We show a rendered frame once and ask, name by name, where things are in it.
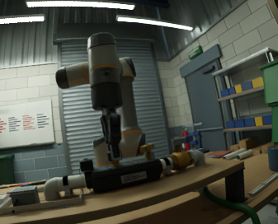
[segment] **fluorescent light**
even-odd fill
[[[45,15],[0,16],[0,24],[44,21]]]
[[[176,23],[172,23],[170,21],[148,19],[148,18],[138,17],[138,16],[117,15],[116,20],[117,21],[143,23],[143,24],[156,25],[156,26],[166,26],[166,27],[177,28],[177,29],[182,29],[182,30],[193,30],[193,28],[190,26],[183,26],[183,25],[179,25]]]
[[[107,7],[134,10],[135,4],[126,2],[93,2],[90,0],[78,0],[78,1],[36,1],[26,0],[28,7]]]

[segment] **cinder block wall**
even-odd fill
[[[208,30],[196,42],[189,45],[173,60],[158,62],[168,124],[172,136],[178,136],[181,133],[180,126],[193,123],[185,90],[186,84],[184,79],[180,77],[179,68],[189,62],[187,54],[198,45],[202,46],[203,51],[206,51],[216,44],[219,44],[223,52],[223,57],[220,59],[223,68],[265,47],[278,50],[278,25],[268,1],[248,0]],[[261,77],[262,72],[257,69],[258,66],[232,75],[233,84],[237,85]],[[183,103],[181,99],[186,100],[185,110],[181,105]],[[244,118],[271,112],[271,108],[264,103],[263,92],[240,98],[238,108],[240,115]]]
[[[16,182],[49,179],[67,174],[59,117],[57,63],[0,69],[0,106],[52,100],[55,144],[0,150],[15,154]]]

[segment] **green hose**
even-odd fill
[[[223,200],[221,198],[215,197],[207,187],[204,187],[204,195],[212,202],[217,203],[219,205],[225,206],[226,208],[232,208],[235,210],[239,210],[241,212],[245,212],[250,216],[252,219],[253,224],[261,224],[259,216],[257,215],[256,211],[249,207],[248,205],[245,205],[244,203],[231,203],[229,201]]]

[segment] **workbench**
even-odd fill
[[[224,171],[216,168],[220,164]],[[268,168],[267,154],[254,155],[243,161],[206,158],[205,166],[190,166],[172,177],[162,177],[158,181],[104,194],[94,194],[89,189],[84,189],[82,205],[0,216],[0,224],[242,223],[248,219],[245,213],[219,206],[191,191],[208,185],[212,194],[226,199],[223,177],[236,173],[243,167],[245,196],[248,197],[244,203],[259,211],[278,195],[278,179],[255,197],[248,195],[248,192],[275,173]],[[0,194],[8,191],[9,189],[0,189]],[[40,193],[40,201],[45,202],[43,193]]]

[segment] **green sign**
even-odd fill
[[[200,54],[203,53],[203,49],[201,46],[196,47],[195,49],[193,49],[189,54],[188,54],[188,58],[190,60],[192,60],[193,58],[196,58],[197,56],[199,56]]]

